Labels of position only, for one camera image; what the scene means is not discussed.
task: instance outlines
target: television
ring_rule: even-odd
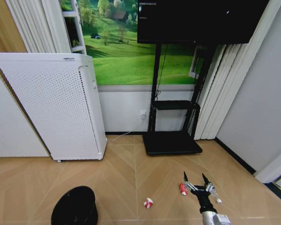
[[[269,0],[139,0],[138,43],[248,43]]]

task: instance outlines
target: trash bin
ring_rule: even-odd
[[[51,225],[96,225],[98,212],[95,194],[87,186],[69,190],[55,205]]]

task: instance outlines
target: wall outlet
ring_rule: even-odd
[[[147,111],[146,111],[146,110],[141,110],[141,111],[140,111],[140,116],[141,116],[141,119],[142,119],[142,120],[145,119],[146,115],[147,115]]]

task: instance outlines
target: red can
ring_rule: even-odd
[[[187,195],[187,189],[186,189],[184,183],[181,183],[181,184],[179,185],[179,188],[180,188],[181,194]]]
[[[144,206],[146,209],[149,209],[153,205],[153,200],[150,198],[147,198],[146,201],[144,202]]]

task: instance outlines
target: tv stand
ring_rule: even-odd
[[[161,43],[156,44],[154,74],[151,92],[151,104],[149,113],[148,132],[143,135],[143,140],[148,155],[173,155],[173,154],[193,154],[202,152],[201,147],[195,142],[194,135],[200,114],[200,106],[197,103],[199,93],[204,84],[205,77],[209,70],[212,57],[215,52],[215,45],[207,47],[207,52],[201,68],[201,72],[196,81],[191,101],[155,101],[159,61],[161,55]],[[156,110],[181,110],[185,109],[185,121],[181,131],[155,131]],[[192,132],[189,135],[188,125],[191,114],[194,111]]]

